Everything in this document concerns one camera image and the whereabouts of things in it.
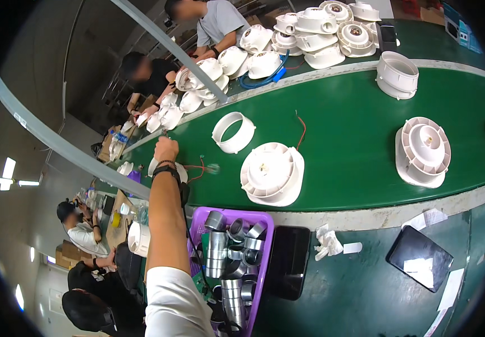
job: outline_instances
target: purple object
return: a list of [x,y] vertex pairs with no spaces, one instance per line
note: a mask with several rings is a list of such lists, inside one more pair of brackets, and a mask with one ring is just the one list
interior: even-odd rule
[[[212,207],[198,207],[194,211],[192,218],[192,226],[190,227],[190,235],[192,241],[197,246],[201,242],[201,234],[207,233],[205,228],[205,220],[207,220],[210,211],[221,212],[226,217],[226,223],[232,223],[234,220],[242,218],[252,224],[262,222],[267,225],[267,236],[265,238],[265,247],[263,249],[263,258],[259,266],[258,282],[255,287],[254,300],[252,308],[250,309],[248,326],[244,329],[242,337],[250,337],[252,328],[254,327],[255,317],[258,314],[259,300],[263,291],[263,282],[265,281],[265,274],[267,273],[267,265],[269,263],[270,249],[273,243],[274,221],[272,216],[266,212],[252,212],[252,211],[237,211],[232,209],[212,208]],[[188,256],[192,253],[192,244],[190,241],[186,244],[188,248]],[[199,273],[199,268],[195,263],[190,262],[192,277]]]
[[141,173],[139,171],[133,170],[127,176],[128,178],[134,180],[137,183],[141,183]]

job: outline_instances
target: worker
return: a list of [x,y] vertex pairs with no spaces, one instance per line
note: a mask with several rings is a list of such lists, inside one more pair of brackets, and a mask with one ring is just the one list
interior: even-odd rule
[[172,20],[198,19],[195,62],[211,57],[218,58],[223,50],[231,46],[240,46],[242,34],[250,28],[237,8],[226,0],[167,0],[164,9]]
[[175,90],[175,77],[179,70],[172,62],[164,59],[153,59],[151,61],[137,51],[130,52],[123,57],[121,69],[127,79],[136,83],[134,92],[126,106],[128,112],[133,115],[134,123],[140,115],[139,111],[135,110],[140,95],[158,97],[151,107],[142,111],[142,113],[151,116],[160,109],[160,103],[164,96]]
[[78,329],[102,331],[110,336],[143,337],[145,335],[143,305],[123,285],[113,259],[85,259],[68,272],[68,288],[63,294],[64,313]]
[[177,141],[161,136],[149,196],[146,337],[214,337],[212,309],[190,277],[186,222],[181,208],[180,177],[175,167]]
[[98,209],[95,209],[91,217],[87,206],[78,203],[78,207],[83,215],[78,214],[76,207],[68,202],[68,199],[57,206],[57,217],[64,225],[70,240],[79,249],[89,254],[108,256],[109,252],[102,243],[102,234],[98,225]]

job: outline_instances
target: workbench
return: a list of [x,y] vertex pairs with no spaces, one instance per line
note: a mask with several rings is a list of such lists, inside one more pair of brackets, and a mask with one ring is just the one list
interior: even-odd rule
[[[442,26],[393,22],[401,41],[398,52],[416,59],[420,70],[412,99],[397,101],[377,87],[377,55],[346,58],[320,71],[292,57],[286,67],[298,68],[287,70],[280,83],[244,91],[232,81],[230,104],[190,114],[168,132],[179,142],[179,163],[199,165],[203,155],[205,165],[220,168],[190,183],[190,206],[267,211],[276,226],[315,230],[328,222],[340,231],[340,242],[363,244],[358,254],[315,262],[312,234],[301,298],[291,302],[263,295],[254,336],[422,336],[437,316],[444,286],[430,293],[389,265],[385,255],[401,223],[429,208],[449,218],[422,233],[454,256],[452,270],[466,268],[459,301],[434,336],[452,333],[485,276],[485,59],[458,45]],[[266,142],[296,146],[303,128],[295,110],[306,123],[299,147],[306,163],[300,196],[284,208],[254,204],[241,189],[242,162]],[[214,125],[232,111],[256,126],[252,141],[238,154],[222,152],[211,139]],[[395,170],[394,135],[415,116],[434,120],[450,140],[449,171],[436,189],[409,185]],[[237,129],[233,125],[224,139]],[[130,161],[147,168],[157,137],[136,131],[112,167]],[[188,172],[190,179],[200,174],[200,169]],[[151,185],[149,177],[141,182]],[[97,188],[113,192],[107,185]]]

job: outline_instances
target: plastic bottle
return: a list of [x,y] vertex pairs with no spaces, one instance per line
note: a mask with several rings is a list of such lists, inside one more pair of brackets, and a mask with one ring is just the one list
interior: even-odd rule
[[125,135],[123,135],[122,133],[120,132],[117,132],[115,133],[113,130],[110,131],[111,135],[113,135],[113,137],[115,139],[117,139],[119,142],[125,144],[126,142],[128,142],[128,137],[126,137]]

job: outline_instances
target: gray t-shirt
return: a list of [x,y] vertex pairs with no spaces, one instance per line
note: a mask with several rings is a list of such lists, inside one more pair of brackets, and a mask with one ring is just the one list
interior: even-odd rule
[[224,37],[236,30],[237,46],[242,34],[250,28],[237,8],[226,0],[207,2],[207,14],[198,21],[198,47],[218,44]]

